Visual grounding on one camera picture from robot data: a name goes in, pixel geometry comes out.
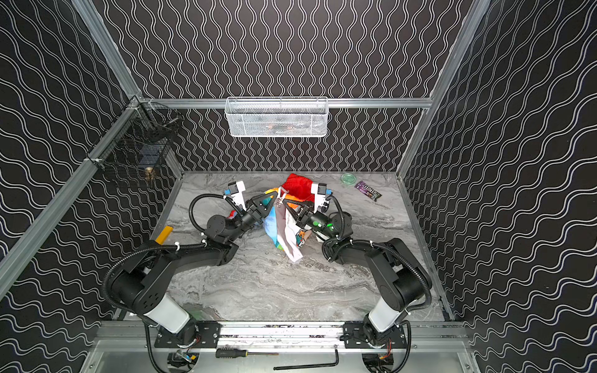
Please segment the rainbow kids zip jacket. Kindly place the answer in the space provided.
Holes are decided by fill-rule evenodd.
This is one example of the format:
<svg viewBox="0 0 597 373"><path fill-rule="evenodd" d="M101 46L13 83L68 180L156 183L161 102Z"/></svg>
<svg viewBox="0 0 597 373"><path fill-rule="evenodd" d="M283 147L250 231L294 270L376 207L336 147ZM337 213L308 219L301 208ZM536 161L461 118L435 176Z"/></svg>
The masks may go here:
<svg viewBox="0 0 597 373"><path fill-rule="evenodd" d="M301 228L299 218L292 212L299 213L299 202L313 203L313 181L307 177L291 173L283 185L264 191L265 194L277 192L274 200L266 199L264 204L274 203L272 210L264 219L264 230L275 247L283 251L293 263L303 258L302 246L311 235L310 228Z"/></svg>

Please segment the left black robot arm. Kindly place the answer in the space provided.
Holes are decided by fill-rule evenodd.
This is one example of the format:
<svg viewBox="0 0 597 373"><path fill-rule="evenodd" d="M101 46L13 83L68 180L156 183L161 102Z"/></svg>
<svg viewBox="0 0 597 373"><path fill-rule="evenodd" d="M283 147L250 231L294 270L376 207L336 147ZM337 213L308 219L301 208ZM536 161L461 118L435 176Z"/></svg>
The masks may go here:
<svg viewBox="0 0 597 373"><path fill-rule="evenodd" d="M208 219L205 228L201 227L195 220L194 208L197 202L209 198L225 201L236 215L227 218L216 214ZM259 194L246 201L242 209L229 195L195 197L188 212L192 225L201 234L200 241L187 245L146 242L108 270L100 288L102 296L113 307L134 313L142 320L151 320L171 334L180 333L191 320L187 311L183 310L181 316L175 316L173 311L168 311L164 317L155 314L158 309L177 307L175 302L166 299L174 275L197 267L228 264L239 249L235 241L269 216L277 198L278 191Z"/></svg>

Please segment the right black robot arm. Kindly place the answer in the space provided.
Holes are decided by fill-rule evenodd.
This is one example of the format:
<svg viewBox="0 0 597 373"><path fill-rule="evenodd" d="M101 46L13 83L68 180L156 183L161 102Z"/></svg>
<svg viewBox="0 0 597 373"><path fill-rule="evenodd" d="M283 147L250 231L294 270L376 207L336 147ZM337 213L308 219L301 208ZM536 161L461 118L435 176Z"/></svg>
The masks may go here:
<svg viewBox="0 0 597 373"><path fill-rule="evenodd" d="M378 334L432 304L432 280L424 266L402 239L374 242L353 237L352 216L342 210L333 195L336 211L325 214L311 202L283 200L283 205L300 228L323 240L322 253L331 263L352 264L369 270L380 300L364 323Z"/></svg>

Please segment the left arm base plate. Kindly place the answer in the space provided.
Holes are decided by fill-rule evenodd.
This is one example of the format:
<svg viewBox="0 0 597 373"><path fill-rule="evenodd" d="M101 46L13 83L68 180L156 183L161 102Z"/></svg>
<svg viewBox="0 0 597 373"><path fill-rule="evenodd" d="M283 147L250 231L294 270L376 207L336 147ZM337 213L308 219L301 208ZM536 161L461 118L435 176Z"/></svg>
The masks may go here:
<svg viewBox="0 0 597 373"><path fill-rule="evenodd" d="M158 328L153 343L155 348L217 348L222 324L216 321L189 321L183 329L173 334L164 327Z"/></svg>

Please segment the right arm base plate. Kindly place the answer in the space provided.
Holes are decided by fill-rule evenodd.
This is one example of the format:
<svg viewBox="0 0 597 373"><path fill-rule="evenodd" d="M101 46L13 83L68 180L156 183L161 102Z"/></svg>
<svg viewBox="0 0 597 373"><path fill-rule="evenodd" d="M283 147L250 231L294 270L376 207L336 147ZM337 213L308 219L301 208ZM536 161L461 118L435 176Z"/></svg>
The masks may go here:
<svg viewBox="0 0 597 373"><path fill-rule="evenodd" d="M392 348L407 346L407 333L402 326L391 326L379 332L372 325L363 322L346 322L340 336L347 349L383 349L391 343Z"/></svg>

